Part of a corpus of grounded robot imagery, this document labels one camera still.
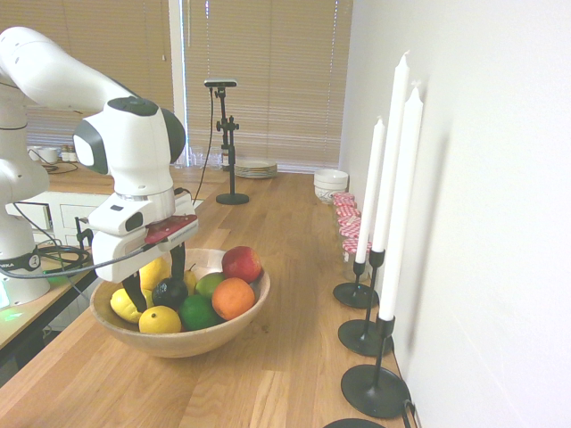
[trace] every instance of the stack of plates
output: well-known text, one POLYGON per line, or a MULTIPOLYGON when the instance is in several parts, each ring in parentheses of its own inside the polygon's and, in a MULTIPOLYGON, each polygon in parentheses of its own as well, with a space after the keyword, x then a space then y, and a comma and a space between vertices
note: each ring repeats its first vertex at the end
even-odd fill
POLYGON ((236 160, 234 171, 239 177, 270 178, 277 174, 277 164, 271 160, 236 160))

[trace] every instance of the mug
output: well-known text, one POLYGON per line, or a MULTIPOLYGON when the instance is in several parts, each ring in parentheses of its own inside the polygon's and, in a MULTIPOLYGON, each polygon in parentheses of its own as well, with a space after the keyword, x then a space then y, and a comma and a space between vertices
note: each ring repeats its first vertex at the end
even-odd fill
POLYGON ((39 153, 39 149, 40 147, 37 145, 28 147, 28 155, 33 161, 39 161, 39 156, 37 155, 39 153))
POLYGON ((37 152, 42 157, 44 162, 46 162, 46 163, 56 163, 57 162, 57 149, 56 148, 54 148, 54 147, 42 147, 37 152))

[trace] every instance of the tripod stand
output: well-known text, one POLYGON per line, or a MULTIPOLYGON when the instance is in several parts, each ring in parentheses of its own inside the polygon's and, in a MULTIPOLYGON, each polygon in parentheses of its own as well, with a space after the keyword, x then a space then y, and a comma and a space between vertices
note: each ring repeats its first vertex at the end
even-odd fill
POLYGON ((216 202, 223 205, 240 205, 250 201, 247 194, 236 193, 236 177, 234 174, 234 165, 236 164, 236 149, 234 147, 234 131, 240 129, 240 126, 234 122, 234 117, 226 118, 226 106, 224 98, 226 97, 226 88, 219 86, 214 93, 220 99, 222 107, 222 120, 216 122, 216 130, 222 134, 222 150, 228 151, 228 166, 230 170, 230 193, 219 194, 216 197, 216 202))

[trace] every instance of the red apple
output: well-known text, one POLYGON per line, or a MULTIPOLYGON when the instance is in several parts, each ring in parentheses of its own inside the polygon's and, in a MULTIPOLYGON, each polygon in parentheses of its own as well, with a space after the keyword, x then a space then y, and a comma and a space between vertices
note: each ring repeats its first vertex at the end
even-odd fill
POLYGON ((240 278, 251 283, 260 275, 260 256, 250 247, 234 247, 222 257, 222 272, 226 278, 240 278))

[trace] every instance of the wooden countertop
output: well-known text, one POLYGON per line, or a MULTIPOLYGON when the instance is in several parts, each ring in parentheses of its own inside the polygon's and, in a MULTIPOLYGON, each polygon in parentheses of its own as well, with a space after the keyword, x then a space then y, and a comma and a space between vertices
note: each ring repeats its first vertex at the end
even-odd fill
MULTIPOLYGON (((344 282, 341 250, 312 179, 238 178, 249 203, 217 204, 223 187, 197 210, 200 230, 187 248, 251 246, 271 277, 266 306, 233 341, 193 358, 149 357, 86 311, 0 390, 0 426, 322 428, 374 420, 341 393, 344 372, 375 359, 337 339, 339 325, 364 311, 333 297, 344 282)), ((393 355, 383 365, 398 370, 393 355)), ((400 419, 376 422, 403 427, 400 419)))
MULTIPOLYGON (((112 194, 113 178, 97 174, 77 163, 77 170, 72 170, 70 164, 59 163, 57 174, 50 174, 50 192, 73 192, 112 194)), ((199 168, 170 167, 170 174, 175 187, 185 187, 194 196, 200 183, 202 170, 199 168)), ((207 168, 204 173, 203 186, 198 199, 204 200, 221 184, 228 180, 228 173, 221 169, 207 168)))

